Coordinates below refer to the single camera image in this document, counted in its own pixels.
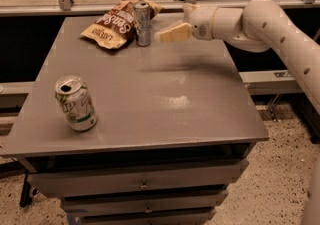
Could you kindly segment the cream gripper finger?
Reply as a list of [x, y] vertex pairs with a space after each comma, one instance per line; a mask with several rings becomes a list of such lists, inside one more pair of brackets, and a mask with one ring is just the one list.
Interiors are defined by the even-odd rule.
[[188, 40], [193, 33], [192, 26], [189, 23], [179, 23], [162, 30], [159, 33], [161, 42], [178, 42]]
[[183, 12], [185, 19], [193, 19], [196, 16], [199, 6], [191, 3], [183, 4]]

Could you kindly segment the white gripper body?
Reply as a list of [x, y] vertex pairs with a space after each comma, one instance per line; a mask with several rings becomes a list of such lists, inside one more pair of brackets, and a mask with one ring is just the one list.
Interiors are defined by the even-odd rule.
[[189, 22], [193, 28], [193, 36], [199, 40], [213, 39], [213, 21], [216, 7], [199, 6], [190, 15]]

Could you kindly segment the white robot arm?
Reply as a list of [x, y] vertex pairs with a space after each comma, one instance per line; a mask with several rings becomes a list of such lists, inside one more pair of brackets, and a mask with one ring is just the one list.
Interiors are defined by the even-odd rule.
[[[184, 19], [155, 34], [160, 42], [224, 40], [246, 51], [272, 49], [312, 106], [320, 105], [320, 47], [272, 0], [251, 0], [243, 8], [186, 4]], [[319, 225], [319, 148], [300, 127], [271, 128], [271, 140], [257, 144], [252, 162], [230, 196], [205, 225]]]

